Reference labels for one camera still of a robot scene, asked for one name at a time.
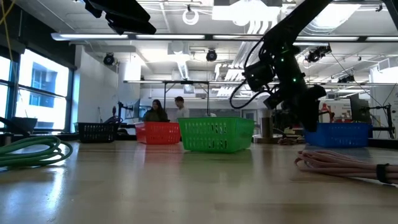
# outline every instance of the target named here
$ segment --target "desk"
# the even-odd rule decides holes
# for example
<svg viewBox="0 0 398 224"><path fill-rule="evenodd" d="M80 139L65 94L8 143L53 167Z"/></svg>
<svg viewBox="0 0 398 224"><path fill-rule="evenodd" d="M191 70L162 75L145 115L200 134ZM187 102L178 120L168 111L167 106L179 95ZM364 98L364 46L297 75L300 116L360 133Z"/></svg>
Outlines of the desk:
<svg viewBox="0 0 398 224"><path fill-rule="evenodd" d="M398 189L299 172L310 146L235 154L134 141L79 144L58 166L0 172L0 223L395 223ZM372 162L398 152L350 149Z"/></svg>

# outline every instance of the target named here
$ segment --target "person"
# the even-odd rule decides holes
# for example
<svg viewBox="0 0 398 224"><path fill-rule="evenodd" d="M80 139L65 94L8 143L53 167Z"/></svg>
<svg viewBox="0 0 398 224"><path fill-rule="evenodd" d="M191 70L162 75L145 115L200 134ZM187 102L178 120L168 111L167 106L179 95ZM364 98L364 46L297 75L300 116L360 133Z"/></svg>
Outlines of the person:
<svg viewBox="0 0 398 224"><path fill-rule="evenodd" d="M159 100L154 100L152 102L152 108L145 113L144 121L157 121L157 122L169 121L167 113L163 110L162 104L160 103Z"/></svg>
<svg viewBox="0 0 398 224"><path fill-rule="evenodd" d="M174 102L178 107L177 118L189 118L189 109L184 106L184 98L178 96L174 99Z"/></svg>

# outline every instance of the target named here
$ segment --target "plastic basket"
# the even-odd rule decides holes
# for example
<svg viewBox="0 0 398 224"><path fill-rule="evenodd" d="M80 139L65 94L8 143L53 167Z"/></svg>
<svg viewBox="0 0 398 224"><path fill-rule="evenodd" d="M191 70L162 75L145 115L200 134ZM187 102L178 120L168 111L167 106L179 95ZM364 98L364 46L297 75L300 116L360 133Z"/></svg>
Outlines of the plastic basket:
<svg viewBox="0 0 398 224"><path fill-rule="evenodd" d="M176 144L181 134L178 123L143 122L136 123L137 141L144 144Z"/></svg>
<svg viewBox="0 0 398 224"><path fill-rule="evenodd" d="M316 132L305 132L305 141L320 147L366 147L370 127L366 123L318 123Z"/></svg>
<svg viewBox="0 0 398 224"><path fill-rule="evenodd" d="M75 123L80 141L83 143L113 142L118 134L119 124Z"/></svg>
<svg viewBox="0 0 398 224"><path fill-rule="evenodd" d="M250 147L254 121L239 117L179 118L184 148L190 151L235 152Z"/></svg>

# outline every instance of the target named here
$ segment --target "window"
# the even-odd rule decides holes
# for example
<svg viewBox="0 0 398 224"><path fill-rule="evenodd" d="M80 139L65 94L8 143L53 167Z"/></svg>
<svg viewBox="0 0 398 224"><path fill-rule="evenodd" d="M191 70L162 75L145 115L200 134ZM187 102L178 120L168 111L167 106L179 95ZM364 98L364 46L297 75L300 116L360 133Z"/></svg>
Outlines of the window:
<svg viewBox="0 0 398 224"><path fill-rule="evenodd" d="M0 85L0 117L6 117L7 108L7 93L8 87L5 85ZM3 128L4 124L0 122L0 128Z"/></svg>
<svg viewBox="0 0 398 224"><path fill-rule="evenodd" d="M64 129L66 111L65 98L19 90L15 116L37 118L35 128Z"/></svg>
<svg viewBox="0 0 398 224"><path fill-rule="evenodd" d="M15 116L37 118L35 128L64 129L69 73L69 68L25 50Z"/></svg>
<svg viewBox="0 0 398 224"><path fill-rule="evenodd" d="M11 61L4 57L0 57L0 79L8 81L10 77Z"/></svg>

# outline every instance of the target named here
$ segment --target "green hose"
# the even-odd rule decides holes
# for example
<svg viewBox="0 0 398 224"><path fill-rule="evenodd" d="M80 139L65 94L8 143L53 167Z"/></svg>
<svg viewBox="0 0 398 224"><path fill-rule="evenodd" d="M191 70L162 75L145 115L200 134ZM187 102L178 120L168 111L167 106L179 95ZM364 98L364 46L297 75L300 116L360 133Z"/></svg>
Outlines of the green hose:
<svg viewBox="0 0 398 224"><path fill-rule="evenodd" d="M62 154L62 150L59 148L60 144L64 144L69 148L67 154ZM40 152L12 153L33 145L46 145L49 148ZM68 158L72 152L73 148L69 143L61 141L55 136L26 138L0 147L0 167L46 166ZM61 158L46 160L55 156L60 156Z"/></svg>

